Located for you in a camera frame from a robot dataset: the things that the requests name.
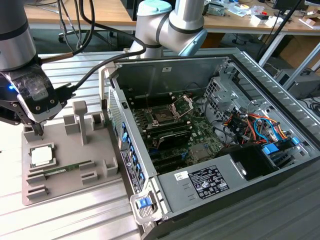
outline blue latch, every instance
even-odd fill
[[[293,142],[295,145],[297,145],[297,144],[300,143],[299,139],[298,139],[296,136],[292,138],[292,142]]]
[[[133,154],[132,159],[133,159],[133,164],[136,165],[138,162],[137,155]]]
[[[139,209],[143,209],[152,205],[152,201],[150,197],[141,198],[136,202]]]
[[[274,152],[279,151],[279,149],[277,148],[277,146],[274,143],[270,143],[266,146],[264,146],[263,151],[267,154],[270,155]]]
[[[128,139],[128,133],[125,132],[125,133],[123,134],[123,136],[122,136],[122,142],[126,142],[127,139]]]

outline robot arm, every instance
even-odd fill
[[[203,44],[207,30],[203,28],[205,0],[177,0],[172,10],[168,2],[144,0],[137,12],[135,36],[146,44],[140,58],[160,58],[162,46],[179,56],[192,56]],[[141,49],[133,42],[130,52]]]
[[[72,93],[54,89],[42,70],[23,0],[0,0],[0,120],[22,123],[42,135]]]
[[[42,135],[41,122],[54,118],[66,106],[67,100],[74,95],[73,92],[101,67],[101,64],[141,53],[144,53],[141,58],[161,57],[161,45],[180,56],[193,55],[207,35],[207,31],[203,29],[204,1],[177,0],[173,11],[167,2],[143,1],[139,8],[136,38],[130,53],[120,54],[98,64],[77,83],[78,86],[69,87],[70,84],[67,84],[54,89],[41,68],[30,34],[24,1],[0,0],[0,121],[13,125],[22,123],[32,127],[36,135]],[[85,17],[83,0],[79,1],[79,5],[81,3],[82,18],[91,24],[91,31],[93,32],[94,26],[98,26],[119,32],[95,23],[93,1],[89,2],[92,21]],[[67,53],[65,58],[75,54]]]

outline laboratory floor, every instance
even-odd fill
[[[58,34],[60,30],[55,29],[32,29],[31,33],[35,40],[36,49],[39,54],[57,54],[69,52],[65,42],[60,43],[58,41]],[[128,48],[131,45],[131,40],[123,36],[114,34],[113,37],[109,36],[109,32],[100,31],[102,36],[108,39],[112,44],[105,43],[97,37],[93,37],[89,46],[85,49],[85,52],[109,52],[109,51],[121,51],[123,48]],[[246,51],[250,56],[256,58],[263,42],[258,40],[259,35],[254,34],[238,34],[238,40],[236,43],[233,40],[236,39],[234,33],[226,33],[220,42],[220,48],[238,48],[241,51]],[[71,46],[77,44],[77,37],[75,35],[68,36]],[[267,70],[271,76],[274,76],[279,70],[292,68],[285,60],[280,57],[270,57],[264,69]]]

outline power supply label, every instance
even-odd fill
[[[229,189],[216,165],[189,173],[199,198],[206,199]]]

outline desk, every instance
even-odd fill
[[[265,3],[260,3],[258,0],[253,0],[247,3],[248,6],[262,5],[269,15],[274,15],[275,10],[271,9]],[[76,12],[74,2],[68,0],[65,4],[70,18],[76,24]],[[95,19],[99,24],[107,25],[123,31],[133,31],[136,29],[136,22],[129,17],[125,7],[120,0],[95,0]],[[25,7],[26,15],[32,29],[60,29],[59,15],[54,12],[46,11],[34,6]],[[84,1],[85,14],[90,18],[90,7],[88,1]],[[287,23],[282,32],[276,37],[273,44],[262,57],[259,64],[263,66],[274,50],[277,48],[285,35],[312,35],[320,36],[320,30],[313,30],[302,22],[299,17],[292,17],[293,21]],[[231,12],[226,11],[226,16],[204,17],[204,27],[209,33],[236,33],[236,34],[269,34],[271,27],[266,25],[254,26],[250,23],[251,17],[246,15],[239,17]],[[90,26],[82,19],[80,20],[82,29],[89,29]]]

